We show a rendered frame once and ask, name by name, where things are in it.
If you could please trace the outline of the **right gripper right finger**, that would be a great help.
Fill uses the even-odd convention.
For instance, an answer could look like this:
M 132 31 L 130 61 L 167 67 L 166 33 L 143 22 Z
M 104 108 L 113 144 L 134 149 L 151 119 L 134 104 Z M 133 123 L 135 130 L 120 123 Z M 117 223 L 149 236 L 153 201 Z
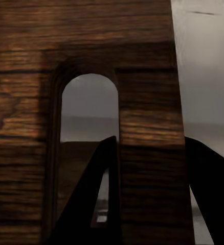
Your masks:
M 189 185 L 215 245 L 224 245 L 224 157 L 185 137 Z

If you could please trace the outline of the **cutting board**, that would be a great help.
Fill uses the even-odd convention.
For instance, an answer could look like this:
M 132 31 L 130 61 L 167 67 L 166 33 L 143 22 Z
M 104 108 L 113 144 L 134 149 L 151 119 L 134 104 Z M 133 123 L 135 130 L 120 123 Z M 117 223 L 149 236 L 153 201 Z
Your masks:
M 195 245 L 171 0 L 0 0 L 0 245 L 57 224 L 62 94 L 118 91 L 123 245 Z

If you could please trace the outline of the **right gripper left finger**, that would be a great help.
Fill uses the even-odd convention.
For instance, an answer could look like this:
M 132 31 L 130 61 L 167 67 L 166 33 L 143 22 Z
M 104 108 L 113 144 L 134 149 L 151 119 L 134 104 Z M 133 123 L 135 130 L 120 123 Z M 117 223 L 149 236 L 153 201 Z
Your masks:
M 108 225 L 91 228 L 103 172 L 108 167 Z M 46 245 L 123 245 L 116 136 L 99 143 Z

